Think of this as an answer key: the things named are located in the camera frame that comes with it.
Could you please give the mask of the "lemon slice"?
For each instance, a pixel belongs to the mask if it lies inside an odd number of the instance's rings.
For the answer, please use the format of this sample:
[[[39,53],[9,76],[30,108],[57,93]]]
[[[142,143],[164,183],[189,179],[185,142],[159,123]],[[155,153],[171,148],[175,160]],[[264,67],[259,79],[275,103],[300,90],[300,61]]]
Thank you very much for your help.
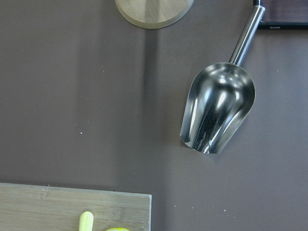
[[[129,231],[129,230],[124,227],[112,227],[112,228],[106,229],[105,231]]]

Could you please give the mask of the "bamboo cutting board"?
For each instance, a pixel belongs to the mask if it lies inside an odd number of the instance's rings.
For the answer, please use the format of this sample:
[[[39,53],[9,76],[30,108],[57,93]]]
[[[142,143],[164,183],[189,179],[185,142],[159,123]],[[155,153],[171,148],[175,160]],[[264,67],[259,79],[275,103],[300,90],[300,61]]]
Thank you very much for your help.
[[[94,215],[93,230],[151,230],[150,194],[1,183],[2,231],[77,231],[80,215]]]

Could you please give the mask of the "wooden mug tree stand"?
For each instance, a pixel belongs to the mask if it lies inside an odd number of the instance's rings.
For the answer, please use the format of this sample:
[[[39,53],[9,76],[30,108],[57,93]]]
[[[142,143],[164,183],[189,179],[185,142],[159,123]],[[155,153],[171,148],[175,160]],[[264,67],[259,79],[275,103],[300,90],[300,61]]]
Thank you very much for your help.
[[[193,0],[116,0],[115,4],[121,15],[133,25],[160,29],[184,17]]]

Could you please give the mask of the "black framed tray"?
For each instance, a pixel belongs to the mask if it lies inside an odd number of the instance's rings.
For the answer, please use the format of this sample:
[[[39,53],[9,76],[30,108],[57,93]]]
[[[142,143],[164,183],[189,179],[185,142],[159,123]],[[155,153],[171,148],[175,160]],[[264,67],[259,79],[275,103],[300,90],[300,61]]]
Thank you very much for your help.
[[[265,7],[258,29],[299,30],[308,28],[308,0],[254,0]]]

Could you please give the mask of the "steel scoop on table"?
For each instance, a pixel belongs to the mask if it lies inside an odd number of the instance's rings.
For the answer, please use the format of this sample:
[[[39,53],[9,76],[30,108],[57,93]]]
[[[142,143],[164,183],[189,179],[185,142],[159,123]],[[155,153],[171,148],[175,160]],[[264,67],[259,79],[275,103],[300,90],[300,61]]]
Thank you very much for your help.
[[[256,97],[250,74],[241,67],[265,7],[252,10],[228,62],[204,68],[193,80],[180,130],[181,140],[204,154],[218,154],[249,114]]]

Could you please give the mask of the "yellow plastic knife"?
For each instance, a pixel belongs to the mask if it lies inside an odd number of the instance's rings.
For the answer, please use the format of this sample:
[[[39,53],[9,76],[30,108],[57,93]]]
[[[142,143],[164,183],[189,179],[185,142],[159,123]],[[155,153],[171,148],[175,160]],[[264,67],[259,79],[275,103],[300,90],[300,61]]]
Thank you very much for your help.
[[[85,211],[79,218],[79,231],[92,231],[94,215],[90,211]]]

